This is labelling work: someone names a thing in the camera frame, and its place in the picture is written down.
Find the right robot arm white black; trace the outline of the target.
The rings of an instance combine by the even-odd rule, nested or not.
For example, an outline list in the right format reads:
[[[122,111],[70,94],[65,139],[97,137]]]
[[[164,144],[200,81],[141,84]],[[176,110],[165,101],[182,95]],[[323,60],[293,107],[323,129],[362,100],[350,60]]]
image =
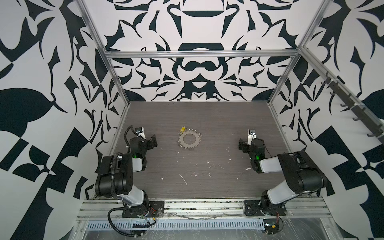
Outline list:
[[[285,214],[285,203],[302,194],[312,194],[325,188],[328,179],[305,152],[278,154],[266,158],[263,140],[239,140],[239,150],[250,157],[252,169],[258,174],[282,173],[284,180],[266,190],[258,201],[245,201],[246,216]]]

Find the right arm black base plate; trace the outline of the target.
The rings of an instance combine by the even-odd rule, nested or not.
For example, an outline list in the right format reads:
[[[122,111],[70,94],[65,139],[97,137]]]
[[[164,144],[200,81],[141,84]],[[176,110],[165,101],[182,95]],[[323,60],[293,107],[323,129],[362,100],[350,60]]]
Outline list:
[[[284,204],[273,205],[269,200],[245,200],[244,214],[247,217],[285,216],[287,209]]]

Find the metal disc with key rings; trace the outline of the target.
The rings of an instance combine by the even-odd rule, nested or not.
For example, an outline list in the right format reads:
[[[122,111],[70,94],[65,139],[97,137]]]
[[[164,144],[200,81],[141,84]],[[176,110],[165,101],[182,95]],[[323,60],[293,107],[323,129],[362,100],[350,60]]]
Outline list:
[[[202,135],[195,129],[186,128],[183,133],[179,132],[178,145],[184,149],[192,150],[202,141]]]

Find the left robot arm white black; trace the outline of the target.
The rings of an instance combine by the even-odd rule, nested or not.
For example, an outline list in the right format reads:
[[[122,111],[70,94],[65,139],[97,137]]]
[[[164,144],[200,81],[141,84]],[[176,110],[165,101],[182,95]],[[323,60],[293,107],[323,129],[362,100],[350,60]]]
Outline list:
[[[114,198],[130,207],[149,207],[148,195],[134,185],[133,173],[143,172],[148,164],[146,154],[158,146],[155,135],[149,140],[138,136],[129,141],[130,152],[102,158],[95,183],[98,197]]]

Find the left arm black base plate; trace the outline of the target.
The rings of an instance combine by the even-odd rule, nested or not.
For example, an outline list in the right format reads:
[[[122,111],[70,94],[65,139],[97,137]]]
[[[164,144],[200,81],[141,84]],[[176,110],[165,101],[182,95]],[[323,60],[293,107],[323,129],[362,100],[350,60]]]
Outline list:
[[[164,201],[149,201],[148,203],[143,203],[140,206],[135,206],[123,210],[123,218],[135,218],[138,216],[145,216],[148,218],[154,218],[158,214],[164,212],[165,202]]]

